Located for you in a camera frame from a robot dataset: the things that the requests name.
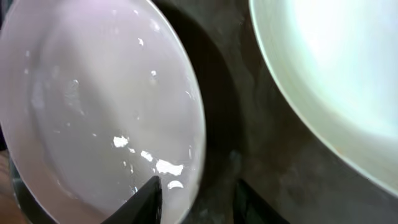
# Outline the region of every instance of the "white plate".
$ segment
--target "white plate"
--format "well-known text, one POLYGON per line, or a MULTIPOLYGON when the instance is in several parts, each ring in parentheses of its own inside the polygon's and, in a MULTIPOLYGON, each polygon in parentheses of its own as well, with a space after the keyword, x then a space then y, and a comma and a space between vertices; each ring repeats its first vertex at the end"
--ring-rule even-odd
POLYGON ((153 175, 162 223, 186 215, 205 158, 203 106, 180 41, 150 1, 16 1, 0 67, 7 145, 56 221, 99 223, 153 175))
POLYGON ((398 2, 251 0, 290 106, 337 156, 398 195, 398 2))

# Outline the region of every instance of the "water droplet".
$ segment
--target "water droplet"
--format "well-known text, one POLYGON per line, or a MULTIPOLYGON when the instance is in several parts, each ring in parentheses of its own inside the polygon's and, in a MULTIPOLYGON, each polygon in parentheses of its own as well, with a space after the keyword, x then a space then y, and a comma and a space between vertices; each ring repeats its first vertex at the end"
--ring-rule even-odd
POLYGON ((138 38, 138 43, 139 45, 144 46, 144 41, 141 38, 138 38))
POLYGON ((192 146, 191 145, 189 145, 188 155, 189 155, 189 158, 192 159, 192 146))
POLYGON ((78 80, 72 80, 72 87, 76 89, 79 86, 79 81, 78 80))
POLYGON ((136 191, 131 186, 130 186, 130 193, 131 193, 131 196, 133 196, 136 193, 136 191))
POLYGON ((152 85, 155 85, 157 83, 157 72, 155 70, 150 71, 151 77, 150 77, 150 83, 152 85))

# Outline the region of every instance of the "dark countertop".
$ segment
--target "dark countertop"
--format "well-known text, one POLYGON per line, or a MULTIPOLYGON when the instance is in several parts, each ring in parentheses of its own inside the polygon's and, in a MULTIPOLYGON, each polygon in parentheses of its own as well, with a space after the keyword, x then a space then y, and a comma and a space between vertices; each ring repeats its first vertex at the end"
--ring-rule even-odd
POLYGON ((398 200, 329 151, 286 103, 247 0, 155 2, 188 52, 205 105, 205 174, 184 223, 233 223, 238 178, 291 223, 398 223, 398 200))

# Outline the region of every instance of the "black object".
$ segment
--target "black object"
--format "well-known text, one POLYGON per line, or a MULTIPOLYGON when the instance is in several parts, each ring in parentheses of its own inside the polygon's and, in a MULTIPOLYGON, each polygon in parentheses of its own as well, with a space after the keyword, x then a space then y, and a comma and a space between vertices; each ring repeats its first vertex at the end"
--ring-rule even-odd
POLYGON ((2 3, 0 2, 0 27, 2 26, 2 3))
POLYGON ((2 130, 0 126, 0 151, 4 151, 7 149, 6 145, 6 140, 4 139, 4 136, 2 135, 2 130))
POLYGON ((162 215, 160 178, 153 176, 102 224, 159 224, 162 215))
POLYGON ((233 214, 234 224, 289 224, 243 180, 236 184, 233 214))

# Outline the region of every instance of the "white bowl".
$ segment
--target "white bowl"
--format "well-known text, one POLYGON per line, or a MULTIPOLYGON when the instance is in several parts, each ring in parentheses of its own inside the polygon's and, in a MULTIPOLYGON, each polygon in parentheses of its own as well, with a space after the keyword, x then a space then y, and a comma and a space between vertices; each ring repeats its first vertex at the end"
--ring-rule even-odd
POLYGON ((150 1, 17 1, 0 67, 7 145, 51 217, 99 223, 159 175, 162 223, 184 218, 203 170, 203 105, 150 1))
POLYGON ((289 105, 337 156, 398 196, 398 2, 250 0, 289 105))

